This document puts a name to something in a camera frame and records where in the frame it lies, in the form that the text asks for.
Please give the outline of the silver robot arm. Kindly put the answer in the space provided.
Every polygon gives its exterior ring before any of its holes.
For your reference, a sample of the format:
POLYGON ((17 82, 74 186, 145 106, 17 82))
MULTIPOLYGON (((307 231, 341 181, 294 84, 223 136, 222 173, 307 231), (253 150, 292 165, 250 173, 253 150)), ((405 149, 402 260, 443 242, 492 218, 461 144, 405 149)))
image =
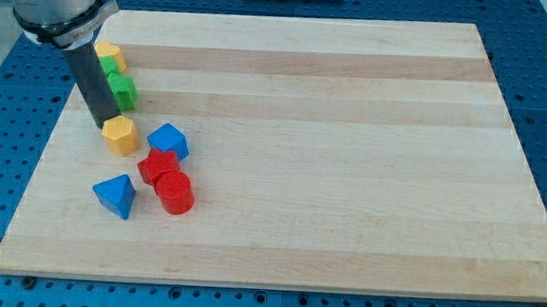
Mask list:
POLYGON ((29 40, 76 49, 92 42, 94 32, 119 11, 115 1, 10 0, 13 16, 29 40))

